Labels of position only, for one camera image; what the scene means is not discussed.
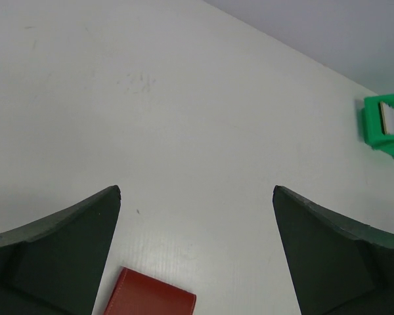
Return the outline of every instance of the white surface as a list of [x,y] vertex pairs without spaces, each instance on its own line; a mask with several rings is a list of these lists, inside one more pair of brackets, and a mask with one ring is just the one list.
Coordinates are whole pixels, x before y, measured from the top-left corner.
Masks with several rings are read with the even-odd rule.
[[377,93],[394,93],[394,0],[205,1]]
[[195,315],[299,314],[276,184],[394,232],[367,89],[202,1],[21,2],[0,0],[0,232],[119,184],[94,314],[121,265]]

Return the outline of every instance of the green box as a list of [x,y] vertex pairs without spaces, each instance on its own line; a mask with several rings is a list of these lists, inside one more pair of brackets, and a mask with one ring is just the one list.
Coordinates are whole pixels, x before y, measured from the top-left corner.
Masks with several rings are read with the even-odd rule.
[[394,135],[385,135],[382,127],[380,102],[394,108],[394,94],[366,97],[362,110],[365,143],[394,158]]

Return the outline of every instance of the red leather case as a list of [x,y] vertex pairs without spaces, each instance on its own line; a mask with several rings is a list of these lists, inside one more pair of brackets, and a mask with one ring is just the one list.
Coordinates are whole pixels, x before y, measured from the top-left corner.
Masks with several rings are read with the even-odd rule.
[[192,315],[192,293],[124,268],[104,315]]

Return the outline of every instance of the green basket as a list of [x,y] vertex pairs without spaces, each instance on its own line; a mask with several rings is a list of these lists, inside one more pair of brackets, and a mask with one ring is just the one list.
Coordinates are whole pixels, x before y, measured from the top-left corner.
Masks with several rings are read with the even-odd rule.
[[394,158],[394,135],[383,133],[380,102],[394,108],[394,94],[365,98],[362,110],[364,140],[374,150],[381,150]]

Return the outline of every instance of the red book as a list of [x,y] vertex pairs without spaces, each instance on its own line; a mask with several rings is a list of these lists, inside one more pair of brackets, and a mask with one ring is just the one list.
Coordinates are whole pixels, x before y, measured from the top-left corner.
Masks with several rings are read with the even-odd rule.
[[124,268],[104,315],[192,315],[196,296]]

